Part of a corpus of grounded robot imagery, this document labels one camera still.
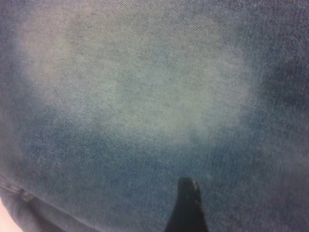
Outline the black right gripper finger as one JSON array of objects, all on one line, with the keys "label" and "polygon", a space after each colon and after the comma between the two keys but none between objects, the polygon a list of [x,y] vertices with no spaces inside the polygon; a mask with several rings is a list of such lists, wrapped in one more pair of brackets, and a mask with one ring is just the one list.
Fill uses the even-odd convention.
[{"label": "black right gripper finger", "polygon": [[177,200],[166,232],[208,232],[202,209],[201,193],[197,181],[181,177],[178,181]]}]

